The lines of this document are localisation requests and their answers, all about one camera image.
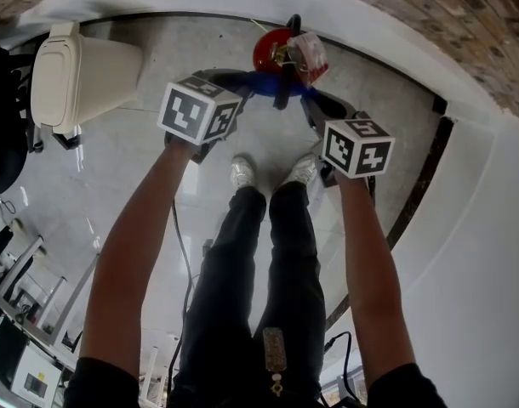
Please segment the red tag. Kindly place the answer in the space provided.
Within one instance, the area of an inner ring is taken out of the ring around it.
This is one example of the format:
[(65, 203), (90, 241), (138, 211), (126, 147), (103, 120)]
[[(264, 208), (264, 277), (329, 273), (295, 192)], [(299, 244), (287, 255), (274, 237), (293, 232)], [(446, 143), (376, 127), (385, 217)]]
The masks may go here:
[(313, 32), (289, 38), (287, 52), (300, 80), (308, 88), (321, 79), (329, 69), (326, 49), (318, 35)]

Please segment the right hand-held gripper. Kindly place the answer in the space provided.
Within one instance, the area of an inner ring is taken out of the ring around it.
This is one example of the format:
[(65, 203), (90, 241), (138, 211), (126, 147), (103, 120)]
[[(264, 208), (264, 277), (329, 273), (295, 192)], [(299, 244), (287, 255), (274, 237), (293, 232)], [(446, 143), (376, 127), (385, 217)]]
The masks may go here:
[(320, 177), (325, 188), (337, 184), (335, 172), (349, 179), (386, 173), (396, 138), (377, 122), (356, 116), (353, 105), (323, 91), (313, 98), (302, 96), (300, 103), (310, 128), (322, 137)]

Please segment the black baseboard strip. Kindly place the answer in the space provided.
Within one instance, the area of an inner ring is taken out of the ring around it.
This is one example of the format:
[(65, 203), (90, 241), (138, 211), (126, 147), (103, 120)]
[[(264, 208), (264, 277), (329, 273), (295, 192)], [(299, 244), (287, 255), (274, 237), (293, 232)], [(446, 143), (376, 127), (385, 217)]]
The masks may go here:
[[(145, 67), (137, 99), (128, 110), (158, 111), (162, 91), (187, 71), (208, 68), (248, 70), (254, 45), (272, 29), (252, 20), (216, 14), (162, 12), (128, 14), (82, 24), (87, 37), (106, 38), (141, 47)], [(453, 123), (442, 116), (444, 99), (428, 88), (357, 48), (323, 38), (330, 68), (319, 88), (366, 111), (396, 139), (388, 172), (374, 185), (375, 205), (390, 246), (396, 245), (419, 207), (450, 138)], [(237, 133), (217, 145), (201, 166), (200, 206), (221, 200), (221, 166), (230, 154), (246, 152), (276, 178), (317, 136), (309, 128), (297, 99), (275, 110), (271, 99), (255, 97), (238, 120)], [(317, 187), (314, 225), (326, 238), (319, 248), (329, 326), (349, 307), (342, 263), (342, 218), (336, 188)]]

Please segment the person's right forearm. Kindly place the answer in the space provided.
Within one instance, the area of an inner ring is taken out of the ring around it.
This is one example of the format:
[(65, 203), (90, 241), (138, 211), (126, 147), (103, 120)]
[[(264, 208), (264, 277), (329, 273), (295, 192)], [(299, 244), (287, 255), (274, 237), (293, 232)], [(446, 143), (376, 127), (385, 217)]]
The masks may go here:
[(402, 294), (374, 204), (364, 180), (335, 174), (345, 229), (349, 304), (365, 382), (415, 362), (402, 310)]

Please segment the black office chair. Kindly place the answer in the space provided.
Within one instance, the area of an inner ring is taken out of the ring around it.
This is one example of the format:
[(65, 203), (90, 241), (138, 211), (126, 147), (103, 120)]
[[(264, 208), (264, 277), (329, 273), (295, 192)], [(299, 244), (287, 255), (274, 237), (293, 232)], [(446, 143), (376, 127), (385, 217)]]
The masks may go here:
[(20, 176), (34, 148), (31, 76), (35, 56), (0, 45), (0, 194)]

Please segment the person's left white sneaker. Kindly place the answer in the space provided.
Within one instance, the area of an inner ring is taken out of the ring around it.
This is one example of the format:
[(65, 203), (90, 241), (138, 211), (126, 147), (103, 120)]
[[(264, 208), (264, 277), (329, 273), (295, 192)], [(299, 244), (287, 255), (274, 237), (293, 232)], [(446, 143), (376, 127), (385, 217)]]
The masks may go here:
[(230, 181), (236, 190), (256, 186), (256, 173), (254, 167), (244, 156), (235, 156), (232, 159)]

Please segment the person's black trousers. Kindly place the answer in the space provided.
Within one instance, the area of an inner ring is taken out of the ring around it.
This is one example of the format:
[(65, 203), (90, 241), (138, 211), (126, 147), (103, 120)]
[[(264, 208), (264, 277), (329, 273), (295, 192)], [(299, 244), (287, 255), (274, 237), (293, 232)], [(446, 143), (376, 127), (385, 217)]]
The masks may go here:
[[(171, 393), (214, 397), (252, 388), (319, 399), (326, 310), (308, 204), (306, 187), (295, 182), (271, 198), (254, 187), (231, 198), (202, 262)], [(273, 244), (268, 298), (259, 327), (251, 329), (254, 254), (264, 217), (271, 220)]]

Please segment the cream trash bin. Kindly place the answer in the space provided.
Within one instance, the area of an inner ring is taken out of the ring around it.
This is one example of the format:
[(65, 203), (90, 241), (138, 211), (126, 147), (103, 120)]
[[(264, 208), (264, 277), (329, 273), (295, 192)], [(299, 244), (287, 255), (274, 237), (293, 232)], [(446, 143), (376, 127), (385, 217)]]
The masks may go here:
[(136, 95), (142, 50), (85, 37), (77, 22), (53, 25), (37, 51), (31, 77), (31, 117), (56, 134), (112, 110)]

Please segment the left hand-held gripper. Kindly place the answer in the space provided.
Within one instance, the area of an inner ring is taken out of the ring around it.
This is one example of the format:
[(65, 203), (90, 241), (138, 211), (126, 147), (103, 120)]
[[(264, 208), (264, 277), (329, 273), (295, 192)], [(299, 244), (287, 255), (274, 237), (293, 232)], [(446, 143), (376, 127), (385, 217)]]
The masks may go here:
[(239, 86), (243, 71), (206, 69), (167, 85), (157, 118), (157, 125), (171, 139), (178, 137), (197, 147), (192, 156), (201, 163), (215, 144), (225, 139), (254, 97), (250, 87), (236, 93), (222, 87)]

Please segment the person's black shirt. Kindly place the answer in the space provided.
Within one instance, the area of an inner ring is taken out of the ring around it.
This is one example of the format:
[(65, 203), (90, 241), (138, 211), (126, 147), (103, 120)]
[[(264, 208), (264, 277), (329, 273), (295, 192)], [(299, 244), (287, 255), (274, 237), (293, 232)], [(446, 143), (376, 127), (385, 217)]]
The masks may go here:
[[(64, 408), (140, 408), (139, 384), (126, 371), (101, 360), (81, 359), (64, 396)], [(167, 408), (324, 408), (317, 397), (270, 389), (224, 390), (214, 397), (174, 390)], [(377, 379), (368, 390), (367, 408), (447, 408), (433, 382), (415, 364)]]

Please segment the red fire extinguisher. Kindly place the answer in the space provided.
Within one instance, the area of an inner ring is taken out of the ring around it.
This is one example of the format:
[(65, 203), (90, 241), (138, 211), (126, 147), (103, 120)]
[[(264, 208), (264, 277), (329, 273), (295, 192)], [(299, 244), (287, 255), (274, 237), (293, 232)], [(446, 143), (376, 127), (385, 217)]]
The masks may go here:
[(287, 42), (291, 37), (307, 33), (301, 30), (301, 17), (294, 14), (284, 27), (268, 31), (256, 43), (253, 51), (255, 71), (269, 72), (282, 76), (281, 93), (274, 99), (274, 107), (284, 110), (289, 102), (288, 84), (301, 81), (287, 52)]

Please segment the blue cloth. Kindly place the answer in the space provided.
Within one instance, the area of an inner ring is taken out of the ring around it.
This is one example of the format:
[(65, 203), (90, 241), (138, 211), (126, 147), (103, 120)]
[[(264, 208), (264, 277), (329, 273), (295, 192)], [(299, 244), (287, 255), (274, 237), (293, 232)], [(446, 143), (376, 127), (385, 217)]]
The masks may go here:
[[(237, 75), (237, 82), (248, 87), (254, 94), (276, 98), (281, 93), (282, 76), (263, 71), (248, 71)], [(292, 80), (288, 84), (288, 97), (317, 98), (319, 95), (317, 89), (307, 87), (301, 81)]]

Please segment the person's left forearm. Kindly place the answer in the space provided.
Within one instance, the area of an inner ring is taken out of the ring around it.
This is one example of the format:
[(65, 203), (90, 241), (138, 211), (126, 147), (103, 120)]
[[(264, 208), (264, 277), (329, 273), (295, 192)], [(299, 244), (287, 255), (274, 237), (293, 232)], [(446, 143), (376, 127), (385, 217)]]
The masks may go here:
[(176, 192), (196, 149), (172, 139), (112, 226), (94, 272), (82, 357), (139, 375), (142, 306)]

